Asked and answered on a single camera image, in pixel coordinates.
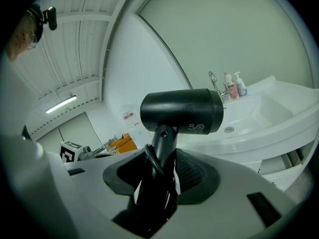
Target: pink bottle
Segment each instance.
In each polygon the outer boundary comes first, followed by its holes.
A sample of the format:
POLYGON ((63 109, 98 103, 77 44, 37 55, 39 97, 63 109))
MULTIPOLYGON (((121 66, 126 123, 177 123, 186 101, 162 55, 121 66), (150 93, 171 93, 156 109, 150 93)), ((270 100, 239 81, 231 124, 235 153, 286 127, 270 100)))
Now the pink bottle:
POLYGON ((227 71, 224 72, 224 75, 225 75, 224 76, 225 83, 227 84, 227 87, 228 87, 230 99, 231 100, 239 99, 238 90, 237 90, 236 84, 233 80, 233 77, 231 77, 231 75, 227 71))

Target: warning label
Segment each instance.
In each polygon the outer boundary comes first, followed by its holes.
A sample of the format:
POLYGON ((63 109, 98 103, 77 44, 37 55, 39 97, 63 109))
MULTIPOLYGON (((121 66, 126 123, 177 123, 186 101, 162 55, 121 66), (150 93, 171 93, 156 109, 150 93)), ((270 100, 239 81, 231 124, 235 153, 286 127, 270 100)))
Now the warning label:
POLYGON ((194 126, 194 124, 189 124, 189 128, 187 131, 191 134, 202 134, 204 132, 205 126, 203 124, 198 124, 194 126))

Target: ceiling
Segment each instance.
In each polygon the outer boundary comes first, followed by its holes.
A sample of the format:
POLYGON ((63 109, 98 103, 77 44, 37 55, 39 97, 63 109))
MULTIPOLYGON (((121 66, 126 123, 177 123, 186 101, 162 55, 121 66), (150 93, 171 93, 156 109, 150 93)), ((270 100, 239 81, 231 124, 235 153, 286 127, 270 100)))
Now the ceiling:
POLYGON ((102 101, 102 76, 109 38, 126 0, 36 0, 41 9, 56 8, 58 27, 48 27, 35 49, 14 62, 14 69, 38 97, 26 126, 32 135, 102 101), (69 96, 77 100, 46 114, 69 96))

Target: black cable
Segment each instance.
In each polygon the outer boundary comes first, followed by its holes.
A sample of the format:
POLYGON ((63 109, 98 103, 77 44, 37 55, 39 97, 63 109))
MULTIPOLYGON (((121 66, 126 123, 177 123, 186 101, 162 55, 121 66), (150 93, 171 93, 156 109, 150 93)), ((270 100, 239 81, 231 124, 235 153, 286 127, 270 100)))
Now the black cable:
POLYGON ((167 190, 168 192, 170 193, 170 195, 172 197, 177 197, 178 194, 177 194, 177 191, 176 189, 173 187, 173 184, 171 182, 171 178, 168 178, 162 167, 160 166, 160 163, 159 163, 159 160, 158 158, 156 157, 155 155, 155 152, 153 150, 153 148, 151 149, 150 146, 148 144, 146 144, 144 146, 144 150, 145 150, 145 153, 146 153, 146 156, 148 157, 149 161, 151 162, 153 168, 155 169, 155 171, 163 178, 163 180, 165 181, 166 183, 166 186, 167 186, 167 190))

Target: white sink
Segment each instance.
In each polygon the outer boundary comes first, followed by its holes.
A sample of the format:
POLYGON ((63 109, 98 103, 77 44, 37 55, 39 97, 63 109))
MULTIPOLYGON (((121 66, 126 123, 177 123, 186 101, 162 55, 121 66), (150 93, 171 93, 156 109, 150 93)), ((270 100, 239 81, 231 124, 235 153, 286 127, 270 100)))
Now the white sink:
MULTIPOLYGON (((309 127, 318 130, 319 90, 277 81, 274 76, 247 90, 246 97, 225 101, 218 132, 178 136, 177 146, 205 154, 226 154, 271 145, 309 127)), ((307 137, 305 142, 311 142, 315 134, 307 137)))

